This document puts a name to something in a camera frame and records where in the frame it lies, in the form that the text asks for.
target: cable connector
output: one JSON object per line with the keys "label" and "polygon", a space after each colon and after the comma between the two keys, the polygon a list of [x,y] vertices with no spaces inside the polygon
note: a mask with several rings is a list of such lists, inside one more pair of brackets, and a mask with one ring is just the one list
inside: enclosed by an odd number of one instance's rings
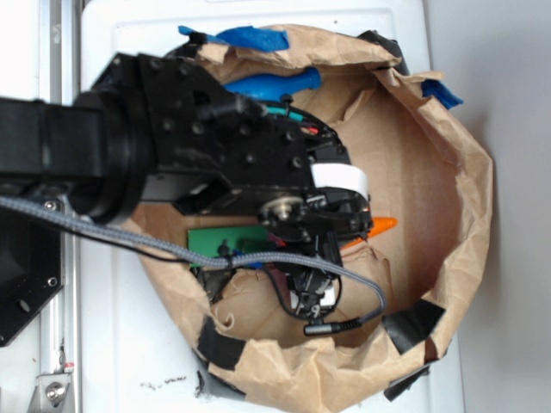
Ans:
{"label": "cable connector", "polygon": [[354,318],[342,323],[309,324],[304,326],[305,336],[322,336],[324,334],[336,334],[341,331],[353,330],[363,325],[359,318]]}

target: black wire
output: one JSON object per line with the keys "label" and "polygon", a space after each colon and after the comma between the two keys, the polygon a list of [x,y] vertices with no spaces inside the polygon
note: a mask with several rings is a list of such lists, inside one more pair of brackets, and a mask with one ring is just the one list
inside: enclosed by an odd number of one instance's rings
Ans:
{"label": "black wire", "polygon": [[[50,222],[39,221],[39,223],[41,225],[46,226],[46,227],[53,228],[57,231],[62,231],[62,232],[66,232],[68,234],[72,234],[76,237],[89,239],[90,241],[95,241],[95,242],[98,242],[98,243],[105,243],[106,245],[111,245],[111,246],[116,247],[116,248],[122,248],[124,250],[129,250],[129,251],[132,251],[132,252],[134,252],[136,254],[139,254],[141,256],[146,256],[148,258],[151,258],[153,260],[157,260],[157,261],[161,261],[161,262],[170,262],[170,263],[186,263],[186,264],[190,263],[188,260],[184,260],[183,258],[167,258],[167,257],[164,257],[164,256],[158,256],[156,254],[152,254],[151,252],[143,251],[143,250],[141,250],[139,248],[136,248],[136,247],[133,247],[131,245],[126,245],[125,243],[117,243],[116,241],[112,241],[112,240],[109,240],[109,239],[95,237],[93,235],[88,235],[88,234],[85,234],[85,233],[80,232],[80,231],[70,230],[69,228],[65,228],[64,226],[61,226],[61,225],[55,225],[55,224],[50,223]],[[266,273],[266,275],[268,275],[268,278],[272,283],[272,287],[275,290],[275,295],[277,296],[277,299],[278,299],[279,304],[282,307],[282,309],[289,316],[291,316],[293,318],[299,319],[301,321],[308,321],[308,322],[312,321],[311,318],[304,317],[304,316],[299,316],[299,315],[295,314],[293,311],[288,309],[287,305],[285,304],[285,299],[282,296],[282,291],[280,290],[279,286],[277,285],[276,277],[274,276],[274,274],[271,271],[269,271],[267,266],[263,265],[262,269]],[[341,300],[341,297],[343,296],[343,282],[342,282],[340,276],[337,277],[337,282],[338,282],[338,295],[337,295],[337,298],[335,300],[335,304],[326,313],[326,315],[331,314],[332,312],[335,311],[335,309],[337,308],[338,303]]]}
{"label": "black wire", "polygon": [[[271,281],[272,283],[272,287],[274,288],[275,290],[275,295],[277,296],[277,299],[279,301],[279,304],[280,306],[282,307],[282,309],[289,315],[291,316],[292,318],[297,318],[299,320],[302,320],[302,321],[313,321],[315,318],[310,318],[310,317],[306,317],[306,316],[299,316],[298,314],[296,314],[295,312],[293,312],[292,310],[289,310],[289,308],[287,307],[287,305],[285,304],[285,299],[283,298],[282,296],[282,290],[280,290],[279,286],[277,285],[277,280],[276,280],[276,277],[274,276],[274,273],[272,273],[267,266],[263,265],[262,266],[262,270],[266,273],[266,275],[268,275],[268,278],[269,280]],[[337,309],[337,304],[338,302],[341,300],[341,297],[342,297],[342,294],[343,294],[343,282],[341,280],[341,277],[338,276],[337,277],[337,281],[338,281],[338,296],[337,296],[337,299],[335,300],[335,304],[331,307],[331,309],[325,314],[326,316],[328,314],[331,314],[332,312],[334,312],[336,309]]]}

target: blue object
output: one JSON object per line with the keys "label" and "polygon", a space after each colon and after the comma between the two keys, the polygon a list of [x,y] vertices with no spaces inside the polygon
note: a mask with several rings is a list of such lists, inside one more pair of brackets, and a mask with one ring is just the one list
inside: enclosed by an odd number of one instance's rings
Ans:
{"label": "blue object", "polygon": [[[186,26],[178,26],[178,32],[189,36],[195,30]],[[219,43],[235,47],[248,47],[262,52],[275,52],[289,49],[287,32],[278,32],[269,28],[254,28],[245,26],[242,28],[230,28],[216,34],[207,34],[210,43]]]}
{"label": "blue object", "polygon": [[321,86],[321,76],[315,67],[295,76],[255,75],[231,82],[224,87],[262,101],[279,102],[283,95],[292,95],[304,89],[317,89]]}
{"label": "blue object", "polygon": [[[184,36],[189,36],[192,33],[195,33],[195,30],[193,28],[188,28],[186,26],[178,26],[178,32],[180,34],[183,34]],[[219,43],[221,45],[227,45],[228,43],[223,41],[222,39],[219,39],[216,36],[212,36],[211,34],[205,34],[207,36],[207,41],[209,43]]]}
{"label": "blue object", "polygon": [[434,96],[446,109],[451,109],[463,103],[462,99],[451,93],[439,80],[427,79],[421,83],[421,89],[423,90],[423,97]]}
{"label": "blue object", "polygon": [[[274,107],[268,107],[268,113],[269,114],[281,114],[286,115],[287,109],[284,108],[274,108]],[[304,120],[304,116],[301,114],[297,114],[296,112],[289,112],[288,118],[292,120],[296,120],[298,122],[302,122]]]}

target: blue tape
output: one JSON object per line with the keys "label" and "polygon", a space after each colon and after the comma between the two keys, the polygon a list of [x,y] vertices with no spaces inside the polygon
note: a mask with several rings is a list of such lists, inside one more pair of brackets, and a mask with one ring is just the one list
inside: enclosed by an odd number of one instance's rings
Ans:
{"label": "blue tape", "polygon": [[[195,30],[193,28],[188,28],[187,26],[178,26],[178,32],[180,32],[180,34],[183,34],[184,36],[189,36],[190,34],[194,33]],[[227,45],[227,42],[219,39],[216,36],[212,36],[211,34],[206,34],[206,36],[209,43],[220,43],[221,45]]]}
{"label": "blue tape", "polygon": [[[189,36],[195,30],[186,26],[178,26],[178,32]],[[275,52],[289,49],[287,32],[278,32],[269,28],[254,28],[244,26],[242,28],[230,28],[216,34],[207,34],[210,43],[230,45],[235,47],[247,47],[261,52]]]}
{"label": "blue tape", "polygon": [[464,103],[462,99],[451,93],[439,80],[427,79],[421,83],[421,89],[423,90],[423,97],[434,96],[446,109],[451,109]]}

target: gray wall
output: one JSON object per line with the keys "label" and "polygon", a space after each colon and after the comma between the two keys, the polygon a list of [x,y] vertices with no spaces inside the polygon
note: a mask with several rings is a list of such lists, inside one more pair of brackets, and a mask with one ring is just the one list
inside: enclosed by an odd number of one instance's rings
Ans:
{"label": "gray wall", "polygon": [[425,0],[453,113],[495,160],[486,278],[460,332],[467,413],[549,411],[551,3]]}

